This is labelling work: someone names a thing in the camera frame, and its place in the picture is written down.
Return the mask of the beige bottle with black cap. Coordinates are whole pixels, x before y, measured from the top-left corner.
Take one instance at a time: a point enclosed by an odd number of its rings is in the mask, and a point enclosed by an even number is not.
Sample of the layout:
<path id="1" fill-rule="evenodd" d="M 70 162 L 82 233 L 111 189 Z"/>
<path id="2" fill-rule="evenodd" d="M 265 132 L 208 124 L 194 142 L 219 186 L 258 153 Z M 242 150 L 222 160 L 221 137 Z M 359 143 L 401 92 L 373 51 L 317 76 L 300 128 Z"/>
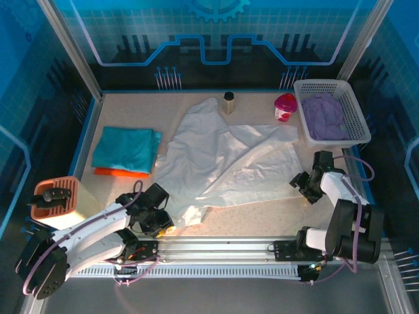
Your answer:
<path id="1" fill-rule="evenodd" d="M 233 92 L 225 92 L 223 96 L 223 112 L 225 114 L 231 114 L 235 109 L 235 98 Z"/>

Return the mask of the folded teal t-shirt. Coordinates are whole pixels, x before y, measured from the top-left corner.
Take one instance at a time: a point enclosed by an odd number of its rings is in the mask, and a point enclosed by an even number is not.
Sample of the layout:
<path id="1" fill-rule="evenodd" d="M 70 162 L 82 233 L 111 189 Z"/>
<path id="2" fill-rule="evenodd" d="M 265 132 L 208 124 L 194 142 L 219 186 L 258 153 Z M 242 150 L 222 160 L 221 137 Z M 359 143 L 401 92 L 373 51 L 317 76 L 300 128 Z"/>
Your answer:
<path id="1" fill-rule="evenodd" d="M 91 166 L 151 174 L 162 133 L 151 128 L 105 126 L 96 145 Z"/>

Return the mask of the aluminium rail frame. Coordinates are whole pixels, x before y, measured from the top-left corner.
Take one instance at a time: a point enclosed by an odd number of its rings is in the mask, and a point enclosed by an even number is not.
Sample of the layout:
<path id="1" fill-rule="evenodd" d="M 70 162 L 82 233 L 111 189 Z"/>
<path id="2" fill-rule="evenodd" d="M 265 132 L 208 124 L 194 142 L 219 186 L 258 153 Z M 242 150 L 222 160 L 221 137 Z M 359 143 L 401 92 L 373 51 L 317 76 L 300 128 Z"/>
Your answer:
<path id="1" fill-rule="evenodd" d="M 163 264 L 296 265 L 277 262 L 271 237 L 167 237 Z M 419 314 L 419 282 L 399 273 L 382 243 L 376 264 L 352 273 L 332 261 L 315 283 L 281 279 L 147 278 L 127 287 L 112 278 L 70 278 L 44 300 L 27 298 L 21 314 Z"/>

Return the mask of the folded orange t-shirt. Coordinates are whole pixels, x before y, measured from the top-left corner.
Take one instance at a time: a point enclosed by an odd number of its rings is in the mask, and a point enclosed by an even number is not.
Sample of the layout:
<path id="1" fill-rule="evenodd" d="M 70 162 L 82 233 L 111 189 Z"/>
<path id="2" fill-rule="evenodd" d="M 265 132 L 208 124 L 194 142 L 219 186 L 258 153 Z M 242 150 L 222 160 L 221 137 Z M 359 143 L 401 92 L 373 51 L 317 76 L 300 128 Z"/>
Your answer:
<path id="1" fill-rule="evenodd" d="M 108 175 L 114 177 L 134 177 L 140 179 L 147 179 L 150 177 L 149 173 L 144 172 L 136 172 L 136 171 L 127 171 L 123 169 L 111 169 L 111 168 L 104 168 L 104 167 L 97 167 L 94 170 L 95 175 Z"/>

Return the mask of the pink lidded yogurt cup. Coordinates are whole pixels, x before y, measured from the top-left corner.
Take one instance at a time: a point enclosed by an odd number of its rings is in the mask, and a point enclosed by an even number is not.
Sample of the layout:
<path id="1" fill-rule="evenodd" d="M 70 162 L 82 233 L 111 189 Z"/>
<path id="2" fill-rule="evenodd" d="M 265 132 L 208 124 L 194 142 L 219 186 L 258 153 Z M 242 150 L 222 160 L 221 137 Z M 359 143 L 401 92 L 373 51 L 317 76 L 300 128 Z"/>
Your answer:
<path id="1" fill-rule="evenodd" d="M 280 122 L 287 122 L 292 114 L 297 110 L 297 100 L 291 93 L 282 94 L 275 102 L 275 119 Z"/>

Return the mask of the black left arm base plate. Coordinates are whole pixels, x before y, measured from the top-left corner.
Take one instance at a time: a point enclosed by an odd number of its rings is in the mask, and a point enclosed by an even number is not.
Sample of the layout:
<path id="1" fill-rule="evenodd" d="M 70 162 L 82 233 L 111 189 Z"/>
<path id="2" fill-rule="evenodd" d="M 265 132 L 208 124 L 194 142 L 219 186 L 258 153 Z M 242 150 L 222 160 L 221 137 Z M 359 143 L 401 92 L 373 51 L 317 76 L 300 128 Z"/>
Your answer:
<path id="1" fill-rule="evenodd" d="M 158 241 L 155 240 L 139 240 L 133 241 L 125 246 L 122 253 L 124 261 L 142 261 L 158 253 Z"/>

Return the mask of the orange and cream knife block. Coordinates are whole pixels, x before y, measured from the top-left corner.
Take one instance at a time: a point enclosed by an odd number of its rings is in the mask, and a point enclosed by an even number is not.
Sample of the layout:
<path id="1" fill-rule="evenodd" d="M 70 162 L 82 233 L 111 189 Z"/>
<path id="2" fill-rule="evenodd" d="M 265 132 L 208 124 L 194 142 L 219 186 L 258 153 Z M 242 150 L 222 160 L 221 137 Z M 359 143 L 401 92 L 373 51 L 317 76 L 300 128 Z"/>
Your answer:
<path id="1" fill-rule="evenodd" d="M 31 205 L 31 218 L 37 222 L 63 230 L 101 211 L 99 201 L 74 176 L 41 181 L 35 187 L 33 195 L 42 194 L 50 188 L 70 189 L 72 193 L 71 199 L 67 202 L 65 208 L 40 209 Z"/>

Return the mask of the purple t-shirt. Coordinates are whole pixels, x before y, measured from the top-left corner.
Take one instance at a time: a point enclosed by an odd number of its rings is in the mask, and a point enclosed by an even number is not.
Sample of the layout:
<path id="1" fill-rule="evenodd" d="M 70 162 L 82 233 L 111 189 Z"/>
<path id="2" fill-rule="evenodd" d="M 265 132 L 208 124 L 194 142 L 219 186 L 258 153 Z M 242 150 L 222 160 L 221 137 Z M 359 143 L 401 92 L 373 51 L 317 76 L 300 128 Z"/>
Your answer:
<path id="1" fill-rule="evenodd" d="M 349 140 L 344 129 L 342 105 L 331 94 L 322 93 L 302 101 L 306 125 L 310 137 L 316 141 Z"/>

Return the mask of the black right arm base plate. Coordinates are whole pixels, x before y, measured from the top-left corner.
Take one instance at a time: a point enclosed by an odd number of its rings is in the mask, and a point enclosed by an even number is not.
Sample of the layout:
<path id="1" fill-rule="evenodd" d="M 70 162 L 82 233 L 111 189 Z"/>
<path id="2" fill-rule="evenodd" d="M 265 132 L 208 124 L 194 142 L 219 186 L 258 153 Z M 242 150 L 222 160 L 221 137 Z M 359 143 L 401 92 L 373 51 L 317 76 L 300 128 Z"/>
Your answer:
<path id="1" fill-rule="evenodd" d="M 298 244 L 296 240 L 273 242 L 273 253 L 277 262 L 319 262 L 324 258 L 320 250 Z"/>

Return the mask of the aluminium frame post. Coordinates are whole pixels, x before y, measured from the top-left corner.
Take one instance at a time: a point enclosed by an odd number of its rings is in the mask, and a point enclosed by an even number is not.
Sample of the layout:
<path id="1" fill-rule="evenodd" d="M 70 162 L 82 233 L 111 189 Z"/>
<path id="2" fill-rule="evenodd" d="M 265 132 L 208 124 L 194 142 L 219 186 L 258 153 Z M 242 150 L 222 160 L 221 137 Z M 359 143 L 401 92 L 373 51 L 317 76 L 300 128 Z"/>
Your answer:
<path id="1" fill-rule="evenodd" d="M 352 76 L 393 2 L 394 0 L 376 0 L 375 6 L 364 23 L 348 57 L 337 75 L 337 80 L 347 81 Z"/>
<path id="2" fill-rule="evenodd" d="M 100 102 L 102 100 L 102 90 L 54 0 L 36 0 L 36 2 L 45 14 L 92 97 Z"/>

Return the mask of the white t-shirt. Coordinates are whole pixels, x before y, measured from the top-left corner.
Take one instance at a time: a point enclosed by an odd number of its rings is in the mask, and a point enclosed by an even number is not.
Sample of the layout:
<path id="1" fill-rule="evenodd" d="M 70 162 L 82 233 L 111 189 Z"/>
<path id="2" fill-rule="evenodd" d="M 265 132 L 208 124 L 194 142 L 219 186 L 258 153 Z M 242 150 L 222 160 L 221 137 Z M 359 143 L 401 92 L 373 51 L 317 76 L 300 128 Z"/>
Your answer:
<path id="1" fill-rule="evenodd" d="M 298 140 L 295 126 L 229 126 L 213 97 L 192 106 L 155 164 L 175 227 L 201 223 L 209 207 L 296 198 Z"/>

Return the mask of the white perforated plastic basket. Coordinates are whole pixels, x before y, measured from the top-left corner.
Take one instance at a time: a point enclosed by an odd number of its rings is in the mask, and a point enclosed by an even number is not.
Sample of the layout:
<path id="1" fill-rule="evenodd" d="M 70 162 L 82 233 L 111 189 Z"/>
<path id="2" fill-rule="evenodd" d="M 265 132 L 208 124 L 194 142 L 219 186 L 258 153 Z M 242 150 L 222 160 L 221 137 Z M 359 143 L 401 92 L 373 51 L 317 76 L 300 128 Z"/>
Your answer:
<path id="1" fill-rule="evenodd" d="M 358 144 L 366 144 L 371 140 L 371 133 L 362 110 L 350 84 L 335 79 L 305 79 L 293 83 L 298 112 L 304 132 L 306 145 L 309 148 L 350 148 Z M 313 139 L 310 135 L 307 119 L 303 113 L 302 102 L 318 94 L 329 94 L 342 108 L 343 121 L 340 127 L 346 132 L 347 139 L 331 140 Z"/>

